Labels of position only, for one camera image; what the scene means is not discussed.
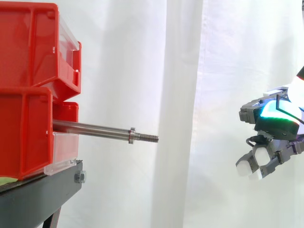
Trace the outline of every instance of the stacked storage bin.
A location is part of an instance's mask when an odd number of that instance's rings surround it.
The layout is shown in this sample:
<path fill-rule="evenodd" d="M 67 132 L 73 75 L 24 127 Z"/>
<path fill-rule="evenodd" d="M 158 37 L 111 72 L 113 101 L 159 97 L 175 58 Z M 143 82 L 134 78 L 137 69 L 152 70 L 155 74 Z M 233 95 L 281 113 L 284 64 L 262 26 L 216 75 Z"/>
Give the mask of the stacked storage bin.
<path fill-rule="evenodd" d="M 0 178 L 51 175 L 76 164 L 81 44 L 52 3 L 0 2 Z"/>

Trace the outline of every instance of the white curtain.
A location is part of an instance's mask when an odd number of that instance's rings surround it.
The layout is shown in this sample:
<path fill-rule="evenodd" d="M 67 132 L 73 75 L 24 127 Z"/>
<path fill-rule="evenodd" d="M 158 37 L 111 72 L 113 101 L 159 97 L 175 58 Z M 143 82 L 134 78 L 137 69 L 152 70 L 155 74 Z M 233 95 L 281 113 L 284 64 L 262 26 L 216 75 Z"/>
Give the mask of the white curtain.
<path fill-rule="evenodd" d="M 303 227 L 304 156 L 258 182 L 235 168 L 256 134 L 240 107 L 304 65 L 301 3 L 204 1 L 185 228 Z"/>
<path fill-rule="evenodd" d="M 304 157 L 260 182 L 235 170 L 240 106 L 304 64 L 300 0 L 53 1 L 83 45 L 79 121 L 160 136 L 81 136 L 87 182 L 59 228 L 301 227 Z"/>

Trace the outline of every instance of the nut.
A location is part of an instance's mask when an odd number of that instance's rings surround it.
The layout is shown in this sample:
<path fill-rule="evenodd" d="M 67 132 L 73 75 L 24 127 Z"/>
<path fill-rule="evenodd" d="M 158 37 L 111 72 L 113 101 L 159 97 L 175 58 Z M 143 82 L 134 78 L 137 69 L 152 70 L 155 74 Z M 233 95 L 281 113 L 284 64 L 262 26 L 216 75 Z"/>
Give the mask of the nut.
<path fill-rule="evenodd" d="M 75 183 L 85 183 L 86 171 L 78 171 L 74 176 Z"/>

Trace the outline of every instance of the steel shaft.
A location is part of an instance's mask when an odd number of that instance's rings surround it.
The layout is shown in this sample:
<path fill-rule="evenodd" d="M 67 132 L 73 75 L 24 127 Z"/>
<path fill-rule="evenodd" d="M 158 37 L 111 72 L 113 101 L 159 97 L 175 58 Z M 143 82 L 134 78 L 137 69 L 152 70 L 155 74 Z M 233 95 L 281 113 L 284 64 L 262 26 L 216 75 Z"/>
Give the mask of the steel shaft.
<path fill-rule="evenodd" d="M 62 120 L 53 120 L 53 130 L 55 132 L 84 134 L 109 139 L 124 140 L 128 141 L 130 144 L 133 144 L 135 140 L 158 143 L 159 139 L 159 137 L 156 135 L 136 133 L 135 128 L 126 130 Z"/>

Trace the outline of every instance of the bolt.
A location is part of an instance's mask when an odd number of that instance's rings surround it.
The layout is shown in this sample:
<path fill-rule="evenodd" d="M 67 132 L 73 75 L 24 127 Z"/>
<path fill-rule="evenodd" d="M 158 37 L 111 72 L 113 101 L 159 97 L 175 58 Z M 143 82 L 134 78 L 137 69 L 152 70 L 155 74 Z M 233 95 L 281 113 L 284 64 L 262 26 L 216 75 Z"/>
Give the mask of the bolt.
<path fill-rule="evenodd" d="M 150 135 L 150 134 L 139 134 L 139 141 L 145 141 L 145 142 L 152 142 L 152 143 L 158 143 L 159 137 L 156 135 Z"/>
<path fill-rule="evenodd" d="M 75 183 L 81 183 L 81 184 L 85 183 L 86 171 L 81 170 L 81 171 L 78 171 L 77 173 L 75 173 L 74 181 L 75 181 Z"/>
<path fill-rule="evenodd" d="M 129 144 L 133 144 L 135 140 L 158 143 L 158 136 L 137 133 L 134 127 L 127 130 L 62 120 L 53 120 L 53 130 L 55 132 L 84 134 L 109 139 L 124 140 L 128 141 Z"/>

